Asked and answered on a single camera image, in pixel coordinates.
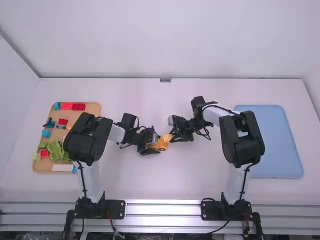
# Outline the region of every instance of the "white wall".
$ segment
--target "white wall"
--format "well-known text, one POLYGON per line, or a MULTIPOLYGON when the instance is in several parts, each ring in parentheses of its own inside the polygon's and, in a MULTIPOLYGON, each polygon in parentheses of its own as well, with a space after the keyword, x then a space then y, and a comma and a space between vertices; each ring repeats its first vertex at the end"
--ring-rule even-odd
POLYGON ((0 35, 0 178, 39 78, 0 35))
POLYGON ((319 9, 318 0, 2 0, 0 28, 45 77, 296 77, 320 116, 319 9))

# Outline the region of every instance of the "metal frame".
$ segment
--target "metal frame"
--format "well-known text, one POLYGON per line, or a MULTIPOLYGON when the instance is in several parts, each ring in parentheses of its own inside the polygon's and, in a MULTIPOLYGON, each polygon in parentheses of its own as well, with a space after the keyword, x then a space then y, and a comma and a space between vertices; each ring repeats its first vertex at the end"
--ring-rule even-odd
MULTIPOLYGON (((0 231, 62 232, 74 202, 0 202, 0 231)), ((320 235, 320 205, 252 205, 261 215, 265 234, 320 235)), ((126 200, 125 218, 113 223, 124 233, 208 233, 225 221, 203 221, 199 200, 126 200)), ((86 219, 85 232, 112 232, 107 219, 86 219)), ((80 232, 75 219, 72 231, 80 232)), ((231 221, 217 234, 241 234, 242 223, 231 221)))

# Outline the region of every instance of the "lime green lego piece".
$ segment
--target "lime green lego piece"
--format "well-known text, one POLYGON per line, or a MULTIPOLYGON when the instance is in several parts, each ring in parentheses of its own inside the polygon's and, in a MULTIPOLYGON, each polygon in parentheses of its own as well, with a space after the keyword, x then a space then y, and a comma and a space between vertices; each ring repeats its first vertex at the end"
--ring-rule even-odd
POLYGON ((64 152, 64 155, 63 155, 63 161, 71 162, 71 160, 69 158, 69 153, 67 153, 66 151, 64 152))
POLYGON ((48 145, 48 143, 46 143, 46 142, 40 142, 38 145, 38 148, 45 149, 47 147, 47 145, 48 145))
POLYGON ((50 152, 49 157, 53 162, 63 159, 65 151, 60 141, 50 142, 46 148, 50 152))
POLYGON ((33 161, 40 161, 40 160, 41 160, 40 154, 39 154, 38 152, 35 152, 35 153, 32 155, 32 160, 33 160, 33 161))

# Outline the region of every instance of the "blue lego brick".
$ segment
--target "blue lego brick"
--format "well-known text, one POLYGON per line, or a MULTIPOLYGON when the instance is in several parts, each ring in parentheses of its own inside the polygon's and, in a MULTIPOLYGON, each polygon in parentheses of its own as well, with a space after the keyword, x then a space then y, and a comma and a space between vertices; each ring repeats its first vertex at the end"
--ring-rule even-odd
POLYGON ((55 125, 56 125, 55 121, 48 121, 46 127, 49 129, 53 129, 55 127, 55 125))
POLYGON ((49 130, 42 130, 42 136, 44 136, 46 139, 49 139, 51 137, 52 132, 50 132, 49 130))
POLYGON ((56 102, 55 104, 53 104, 53 109, 54 110, 60 110, 61 109, 61 103, 60 102, 56 102))

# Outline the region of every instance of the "white label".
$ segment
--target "white label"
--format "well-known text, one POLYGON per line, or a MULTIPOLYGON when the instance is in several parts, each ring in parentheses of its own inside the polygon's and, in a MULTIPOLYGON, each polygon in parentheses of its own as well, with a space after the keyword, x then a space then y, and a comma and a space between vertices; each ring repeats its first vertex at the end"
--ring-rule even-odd
POLYGON ((73 164, 53 164, 51 172, 72 172, 73 164))

